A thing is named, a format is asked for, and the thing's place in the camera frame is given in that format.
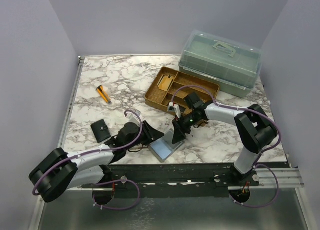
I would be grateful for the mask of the grey card holder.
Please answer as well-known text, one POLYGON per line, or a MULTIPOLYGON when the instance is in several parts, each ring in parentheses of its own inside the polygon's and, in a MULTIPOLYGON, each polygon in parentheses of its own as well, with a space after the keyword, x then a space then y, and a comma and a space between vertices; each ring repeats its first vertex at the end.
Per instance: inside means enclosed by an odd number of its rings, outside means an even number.
POLYGON ((149 150, 159 160, 159 162, 165 162, 173 153, 184 145, 184 141, 172 144, 173 136, 174 130, 169 129, 163 137, 149 145, 149 150))

